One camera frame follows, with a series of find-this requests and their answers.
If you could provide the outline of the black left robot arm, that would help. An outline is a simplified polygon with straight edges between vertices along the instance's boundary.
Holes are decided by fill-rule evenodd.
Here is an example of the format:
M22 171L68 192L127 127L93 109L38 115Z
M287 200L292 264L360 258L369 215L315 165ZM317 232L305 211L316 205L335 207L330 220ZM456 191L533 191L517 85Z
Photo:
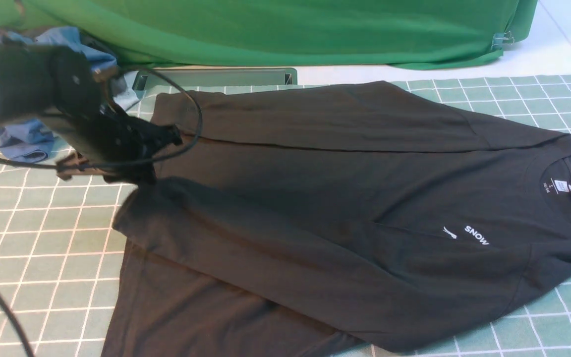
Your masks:
M43 169L61 180L102 176L108 183L156 181L154 163L168 145L181 145L175 125L130 116L113 100L116 64L93 68L70 47L0 45L0 128L39 119L73 153Z

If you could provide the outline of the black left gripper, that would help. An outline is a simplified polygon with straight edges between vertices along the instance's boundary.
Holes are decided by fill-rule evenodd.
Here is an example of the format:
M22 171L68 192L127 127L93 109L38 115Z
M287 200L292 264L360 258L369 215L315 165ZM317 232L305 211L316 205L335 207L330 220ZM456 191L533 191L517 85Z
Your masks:
M43 124L74 149L57 160L61 180L102 176L106 183L154 184L154 156L168 145L183 143L175 126L159 126L112 110L91 117L43 115Z

